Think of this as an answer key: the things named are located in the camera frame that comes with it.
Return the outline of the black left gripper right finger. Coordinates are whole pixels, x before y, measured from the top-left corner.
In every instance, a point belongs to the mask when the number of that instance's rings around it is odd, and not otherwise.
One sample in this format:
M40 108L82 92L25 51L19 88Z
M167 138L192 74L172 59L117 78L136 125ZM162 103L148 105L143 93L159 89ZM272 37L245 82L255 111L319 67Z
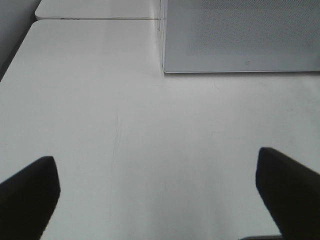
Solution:
M271 147L258 152L255 185L285 240L320 238L320 175Z

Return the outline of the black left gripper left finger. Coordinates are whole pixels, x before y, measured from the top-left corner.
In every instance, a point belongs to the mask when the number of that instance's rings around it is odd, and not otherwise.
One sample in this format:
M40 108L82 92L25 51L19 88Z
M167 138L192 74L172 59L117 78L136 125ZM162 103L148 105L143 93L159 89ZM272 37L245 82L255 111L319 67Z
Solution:
M41 157L0 184L0 238L39 240L61 194L52 156Z

